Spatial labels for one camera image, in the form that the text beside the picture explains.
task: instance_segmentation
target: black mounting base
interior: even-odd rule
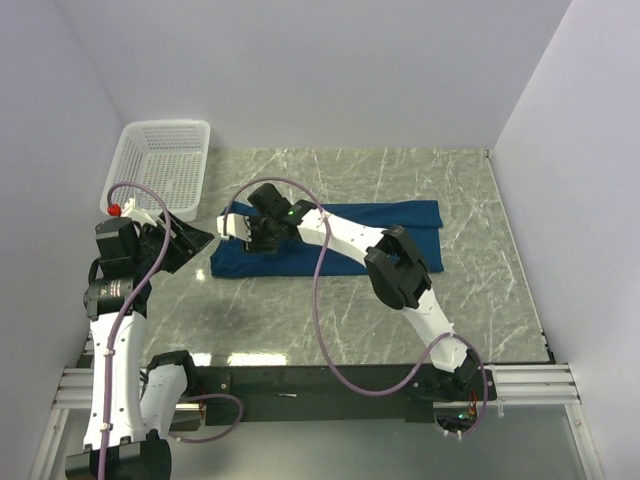
[[[399,383],[413,365],[349,365],[340,371],[351,382],[369,390],[383,390]],[[441,386],[443,373],[423,365],[414,379],[395,394],[364,397],[342,385],[324,366],[197,367],[198,381],[207,393],[231,393],[245,405],[244,422],[362,420],[403,418],[407,422],[432,423],[434,402],[466,402],[476,391],[482,398],[480,371],[465,391]],[[489,399],[497,398],[492,374]],[[234,404],[207,402],[206,425],[230,425],[237,415]]]

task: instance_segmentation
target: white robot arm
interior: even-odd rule
[[[367,267],[378,298],[391,308],[401,310],[425,345],[443,333],[453,333],[436,300],[427,274],[427,266],[409,235],[402,227],[371,228],[321,212],[315,205],[300,201],[291,205],[271,184],[265,184],[249,196],[260,216],[231,213],[218,217],[222,238],[229,236],[245,242],[245,250],[273,251],[282,238],[298,238],[311,245],[323,245],[326,218],[331,226],[328,248]],[[440,342],[431,352],[431,362],[439,370],[454,373],[467,359],[467,348],[457,339]]]

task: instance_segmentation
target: floor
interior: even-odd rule
[[[279,175],[322,201],[436,199],[445,272],[432,275],[456,331],[485,361],[548,360],[531,296],[483,150],[240,149],[209,154],[198,228],[246,181]],[[304,196],[288,186],[290,199]],[[217,242],[152,284],[144,361],[188,349],[201,365],[324,364],[311,323],[311,279],[222,280],[210,275]],[[336,363],[414,362],[424,345],[401,314],[373,294],[367,277],[322,281],[322,326]]]
[[[64,459],[80,453],[87,421],[88,412],[70,416],[52,480],[65,479]],[[172,480],[587,478],[562,406],[506,408],[504,418],[492,409],[462,443],[433,424],[402,420],[242,423],[217,442],[169,442]]]

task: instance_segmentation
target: red cap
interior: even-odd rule
[[[120,208],[120,205],[114,203],[107,207],[107,213],[112,217],[119,217],[122,214],[122,209]]]

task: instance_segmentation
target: metal frame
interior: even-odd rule
[[[591,429],[587,424],[582,405],[567,405],[565,408],[587,480],[604,479],[605,475],[598,449],[591,436]]]
[[[595,443],[587,425],[580,395],[568,365],[488,365],[498,398],[489,406],[504,416],[505,406],[565,405],[587,480],[605,479]],[[89,410],[93,370],[66,369],[52,406],[51,416],[29,480],[46,480],[51,474],[62,431],[70,410]],[[458,408],[464,402],[434,403],[434,408]],[[176,411],[192,412],[193,404],[178,404]]]

